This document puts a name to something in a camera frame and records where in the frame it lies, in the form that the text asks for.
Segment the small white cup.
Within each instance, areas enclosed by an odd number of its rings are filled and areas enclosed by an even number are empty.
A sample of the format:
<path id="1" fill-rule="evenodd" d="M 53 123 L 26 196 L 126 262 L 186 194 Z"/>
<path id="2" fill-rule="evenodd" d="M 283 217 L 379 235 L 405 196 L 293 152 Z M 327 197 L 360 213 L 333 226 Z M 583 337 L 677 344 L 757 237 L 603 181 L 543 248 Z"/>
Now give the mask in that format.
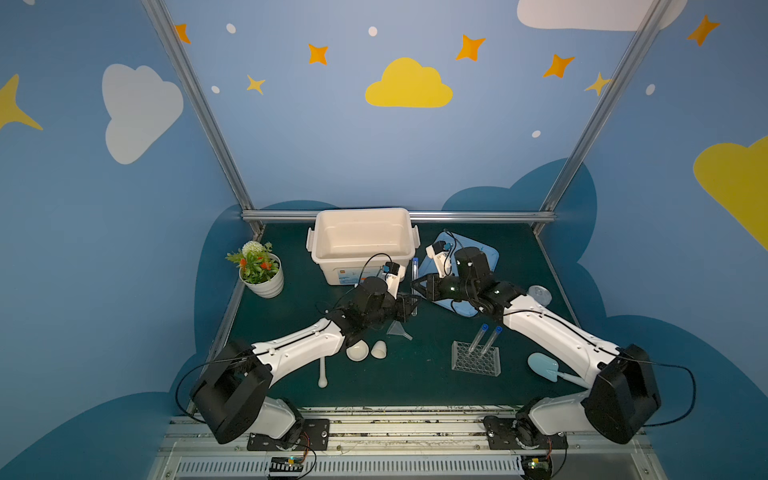
<path id="1" fill-rule="evenodd" d="M 377 341 L 371 348 L 370 354 L 376 359 L 385 359 L 387 357 L 387 344 L 383 340 Z"/>

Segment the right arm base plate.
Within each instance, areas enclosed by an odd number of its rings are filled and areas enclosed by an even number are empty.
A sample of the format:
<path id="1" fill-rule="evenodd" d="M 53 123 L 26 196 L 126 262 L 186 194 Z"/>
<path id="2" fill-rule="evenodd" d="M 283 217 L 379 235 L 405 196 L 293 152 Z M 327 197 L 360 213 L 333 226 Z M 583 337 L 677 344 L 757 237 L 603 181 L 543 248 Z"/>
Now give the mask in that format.
<path id="1" fill-rule="evenodd" d="M 566 450 L 565 435 L 545 435 L 526 419 L 488 415 L 482 419 L 491 450 Z"/>

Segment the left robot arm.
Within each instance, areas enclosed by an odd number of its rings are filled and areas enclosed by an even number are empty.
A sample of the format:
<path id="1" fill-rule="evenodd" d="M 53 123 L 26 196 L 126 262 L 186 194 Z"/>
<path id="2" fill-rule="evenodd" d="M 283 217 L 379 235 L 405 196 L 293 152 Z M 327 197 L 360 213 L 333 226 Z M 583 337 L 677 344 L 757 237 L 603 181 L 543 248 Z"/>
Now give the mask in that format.
<path id="1" fill-rule="evenodd" d="M 254 344 L 229 342 L 190 393 L 215 440 L 227 444 L 251 432 L 282 447 L 298 444 L 304 418 L 289 401 L 269 397 L 270 388 L 305 365 L 354 346 L 374 327 L 409 319 L 420 298 L 399 293 L 399 284 L 368 277 L 351 290 L 350 301 L 302 330 Z"/>

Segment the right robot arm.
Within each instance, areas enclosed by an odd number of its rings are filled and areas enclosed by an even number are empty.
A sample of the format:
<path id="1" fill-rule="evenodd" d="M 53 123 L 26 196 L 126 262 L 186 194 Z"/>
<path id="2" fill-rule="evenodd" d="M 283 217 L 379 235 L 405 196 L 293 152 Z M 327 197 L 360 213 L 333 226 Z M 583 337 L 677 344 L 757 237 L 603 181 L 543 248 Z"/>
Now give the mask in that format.
<path id="1" fill-rule="evenodd" d="M 549 311 L 525 290 L 496 280 L 476 247 L 457 250 L 453 266 L 442 241 L 429 246 L 426 255 L 436 270 L 413 281 L 420 295 L 432 302 L 468 302 L 546 349 L 585 384 L 581 393 L 534 399 L 518 411 L 513 429 L 521 447 L 534 449 L 547 437 L 567 432 L 597 432 L 626 444 L 660 408 L 658 385 L 642 348 L 602 340 Z"/>

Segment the white pestle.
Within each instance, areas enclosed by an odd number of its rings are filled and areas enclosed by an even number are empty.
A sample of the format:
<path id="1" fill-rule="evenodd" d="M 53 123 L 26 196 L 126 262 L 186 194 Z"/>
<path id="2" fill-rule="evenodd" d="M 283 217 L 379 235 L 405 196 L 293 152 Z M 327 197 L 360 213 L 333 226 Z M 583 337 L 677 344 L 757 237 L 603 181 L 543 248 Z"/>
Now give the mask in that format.
<path id="1" fill-rule="evenodd" d="M 319 388 L 326 388 L 328 386 L 325 357 L 321 357 L 319 359 L 319 377 L 318 377 L 317 385 Z"/>

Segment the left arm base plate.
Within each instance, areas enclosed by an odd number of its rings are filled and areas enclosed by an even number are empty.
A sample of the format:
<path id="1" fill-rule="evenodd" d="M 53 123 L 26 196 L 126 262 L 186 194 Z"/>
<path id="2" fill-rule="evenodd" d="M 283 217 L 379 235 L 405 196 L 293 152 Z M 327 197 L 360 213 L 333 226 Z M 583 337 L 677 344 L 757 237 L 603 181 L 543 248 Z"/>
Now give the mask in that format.
<path id="1" fill-rule="evenodd" d="M 248 451 L 293 451 L 311 449 L 326 451 L 330 436 L 328 419 L 305 419 L 296 422 L 280 439 L 263 434 L 250 433 Z"/>

